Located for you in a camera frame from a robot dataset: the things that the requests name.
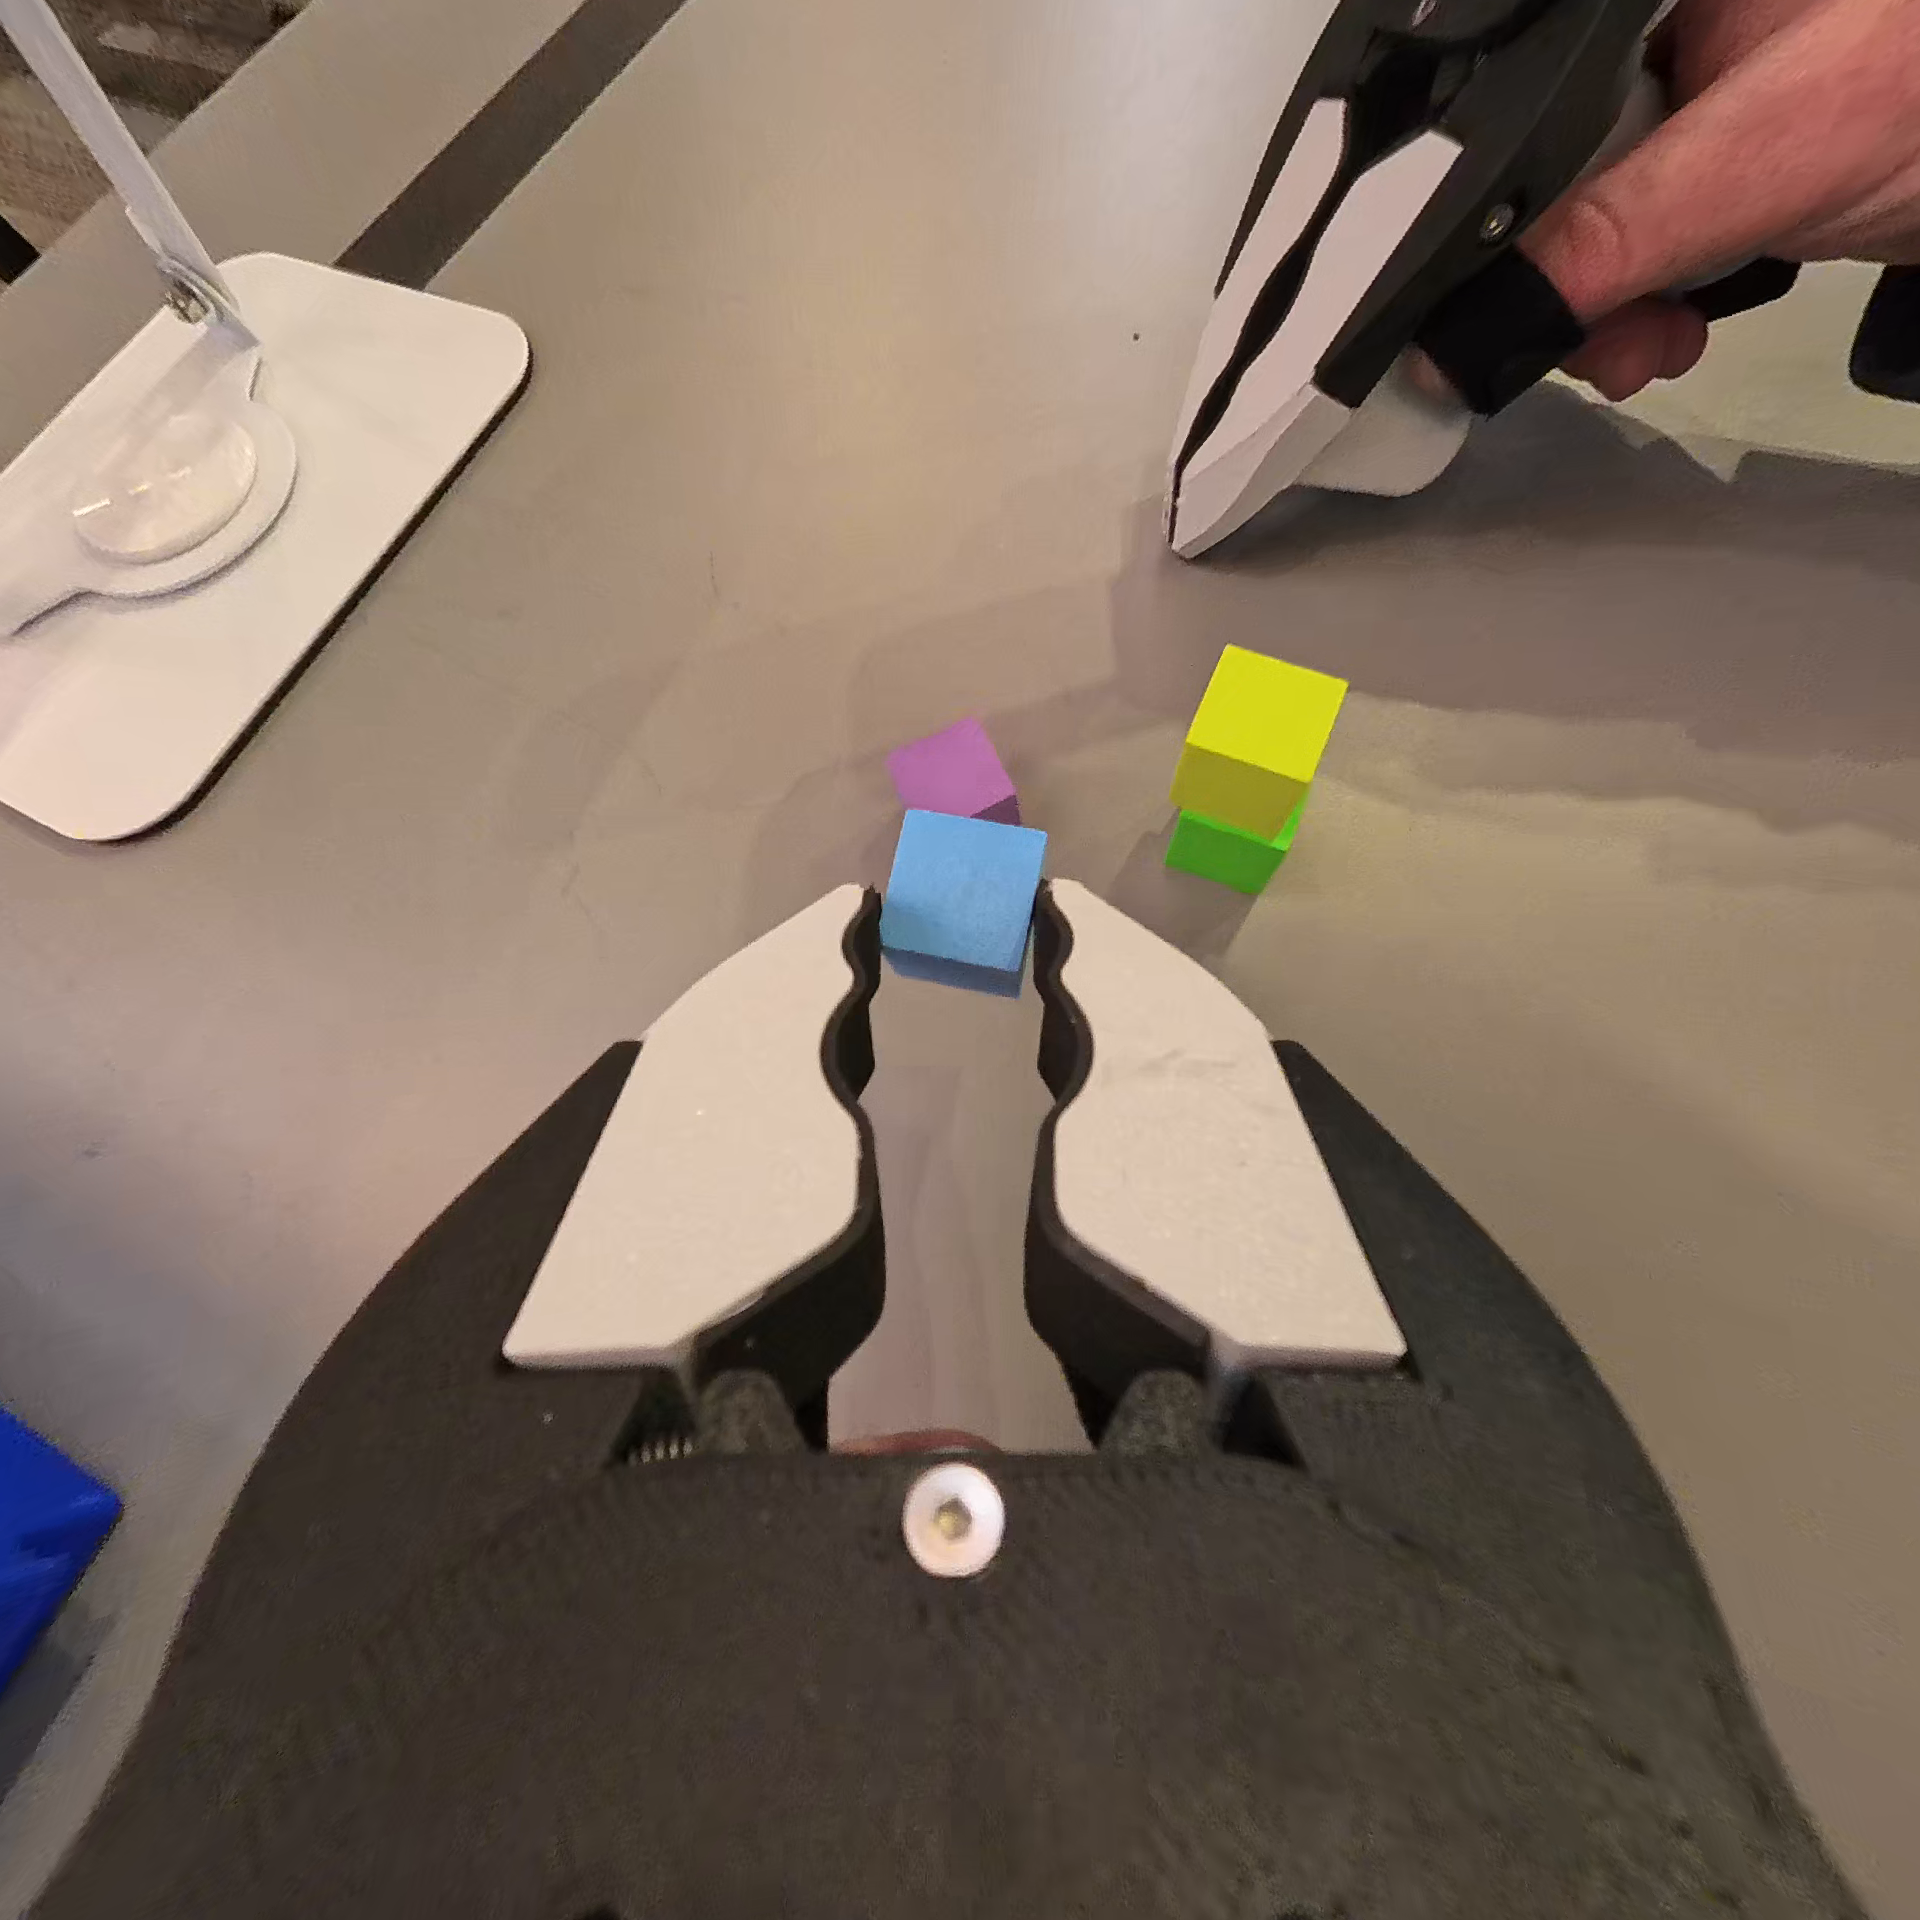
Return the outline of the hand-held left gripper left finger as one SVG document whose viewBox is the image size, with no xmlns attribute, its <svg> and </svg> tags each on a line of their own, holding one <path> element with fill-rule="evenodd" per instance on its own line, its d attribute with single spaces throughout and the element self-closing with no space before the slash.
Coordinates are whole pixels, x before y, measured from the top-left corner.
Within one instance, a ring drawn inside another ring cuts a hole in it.
<svg viewBox="0 0 1920 1920">
<path fill-rule="evenodd" d="M 690 1395 L 764 1373 L 826 1444 L 826 1388 L 885 1305 L 872 986 L 881 890 L 844 881 L 637 1031 L 507 1324 L 513 1365 L 650 1365 Z"/>
</svg>

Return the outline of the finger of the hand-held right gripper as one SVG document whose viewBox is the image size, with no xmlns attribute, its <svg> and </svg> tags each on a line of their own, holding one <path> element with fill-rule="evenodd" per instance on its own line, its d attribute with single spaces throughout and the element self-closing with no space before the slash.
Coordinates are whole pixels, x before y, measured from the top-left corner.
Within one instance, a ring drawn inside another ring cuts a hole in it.
<svg viewBox="0 0 1920 1920">
<path fill-rule="evenodd" d="M 1274 146 L 1279 165 L 1240 220 L 1240 247 L 1220 272 L 1210 297 L 1196 360 L 1187 374 L 1171 448 L 1170 448 L 1170 512 L 1179 512 L 1187 459 L 1215 432 L 1228 399 L 1252 360 L 1274 340 L 1279 319 L 1290 311 L 1316 226 L 1329 203 L 1346 193 L 1346 155 L 1349 155 L 1349 106 L 1316 102 L 1290 140 Z"/>
<path fill-rule="evenodd" d="M 1187 459 L 1179 512 L 1170 512 L 1170 548 L 1179 556 L 1220 548 L 1288 487 L 1304 487 L 1316 459 L 1355 422 L 1355 407 L 1319 393 L 1316 364 L 1424 212 L 1453 155 L 1442 129 L 1419 129 L 1329 203 L 1290 311 L 1240 374 L 1215 432 Z"/>
</svg>

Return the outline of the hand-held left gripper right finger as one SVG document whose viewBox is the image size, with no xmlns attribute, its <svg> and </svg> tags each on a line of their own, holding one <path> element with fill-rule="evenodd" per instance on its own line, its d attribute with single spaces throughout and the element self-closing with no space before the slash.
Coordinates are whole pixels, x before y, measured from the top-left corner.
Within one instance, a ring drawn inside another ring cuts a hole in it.
<svg viewBox="0 0 1920 1920">
<path fill-rule="evenodd" d="M 1269 1365 L 1398 1373 L 1410 1341 L 1262 1013 L 1082 881 L 1041 884 L 1032 986 L 1020 1305 L 1087 1436 L 1143 1373 L 1215 1420 Z"/>
</svg>

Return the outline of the blue foam cube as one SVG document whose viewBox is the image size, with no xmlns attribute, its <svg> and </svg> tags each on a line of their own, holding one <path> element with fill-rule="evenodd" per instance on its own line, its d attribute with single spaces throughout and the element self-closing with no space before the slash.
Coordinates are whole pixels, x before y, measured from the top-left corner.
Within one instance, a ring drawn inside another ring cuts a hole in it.
<svg viewBox="0 0 1920 1920">
<path fill-rule="evenodd" d="M 1045 825 L 904 807 L 881 890 L 881 954 L 900 972 L 1020 997 Z"/>
</svg>

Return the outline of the green foam cube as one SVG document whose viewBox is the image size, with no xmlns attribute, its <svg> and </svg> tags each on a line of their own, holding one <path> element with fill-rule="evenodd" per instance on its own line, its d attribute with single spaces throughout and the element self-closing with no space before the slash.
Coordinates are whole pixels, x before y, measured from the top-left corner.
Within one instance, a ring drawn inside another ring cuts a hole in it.
<svg viewBox="0 0 1920 1920">
<path fill-rule="evenodd" d="M 1202 807 L 1179 807 L 1164 865 L 1171 873 L 1202 873 L 1215 884 L 1257 896 L 1279 873 L 1295 825 L 1304 825 L 1304 800 L 1290 804 L 1288 825 L 1269 838 L 1252 825 L 1215 824 Z"/>
</svg>

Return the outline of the yellow foam cube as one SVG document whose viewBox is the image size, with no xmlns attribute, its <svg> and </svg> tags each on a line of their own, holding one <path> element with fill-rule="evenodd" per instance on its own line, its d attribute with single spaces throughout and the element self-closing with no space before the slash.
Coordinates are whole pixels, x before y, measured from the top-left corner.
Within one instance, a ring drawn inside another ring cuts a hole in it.
<svg viewBox="0 0 1920 1920">
<path fill-rule="evenodd" d="M 1171 755 L 1170 804 L 1279 838 L 1316 785 L 1349 681 L 1228 644 Z"/>
</svg>

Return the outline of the purple foam cube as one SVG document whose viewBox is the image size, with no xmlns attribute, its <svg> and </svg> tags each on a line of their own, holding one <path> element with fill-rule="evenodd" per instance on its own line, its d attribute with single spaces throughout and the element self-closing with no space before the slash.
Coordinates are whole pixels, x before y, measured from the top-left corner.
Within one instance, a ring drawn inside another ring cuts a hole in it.
<svg viewBox="0 0 1920 1920">
<path fill-rule="evenodd" d="M 941 732 L 891 744 L 885 779 L 904 807 L 1020 825 L 1016 779 L 978 715 L 958 715 Z"/>
</svg>

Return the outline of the person's right hand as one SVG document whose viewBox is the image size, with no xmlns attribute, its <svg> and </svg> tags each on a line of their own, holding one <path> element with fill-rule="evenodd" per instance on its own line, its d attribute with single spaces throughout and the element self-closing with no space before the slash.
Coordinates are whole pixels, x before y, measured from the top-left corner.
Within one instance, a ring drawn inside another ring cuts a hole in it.
<svg viewBox="0 0 1920 1920">
<path fill-rule="evenodd" d="M 1743 260 L 1920 266 L 1914 0 L 1692 0 L 1661 70 L 1667 116 L 1521 243 L 1587 327 L 1561 367 L 1602 399 L 1696 367 L 1686 284 Z"/>
</svg>

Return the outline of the blue plastic object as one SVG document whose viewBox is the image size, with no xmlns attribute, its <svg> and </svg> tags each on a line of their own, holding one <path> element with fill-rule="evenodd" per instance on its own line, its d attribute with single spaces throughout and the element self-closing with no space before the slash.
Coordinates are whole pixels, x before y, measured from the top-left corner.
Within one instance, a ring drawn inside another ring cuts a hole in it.
<svg viewBox="0 0 1920 1920">
<path fill-rule="evenodd" d="M 0 1408 L 0 1686 L 18 1681 L 118 1518 L 125 1499 L 102 1474 Z"/>
</svg>

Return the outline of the white stand base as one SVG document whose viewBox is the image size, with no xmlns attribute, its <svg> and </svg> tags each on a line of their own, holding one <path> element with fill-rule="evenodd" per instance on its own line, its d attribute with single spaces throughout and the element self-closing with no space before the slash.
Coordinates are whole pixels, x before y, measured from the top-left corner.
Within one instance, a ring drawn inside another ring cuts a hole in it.
<svg viewBox="0 0 1920 1920">
<path fill-rule="evenodd" d="M 211 260 L 50 8 L 8 8 L 165 305 L 8 463 L 0 804 L 118 847 L 180 816 L 528 382 L 463 297 Z"/>
</svg>

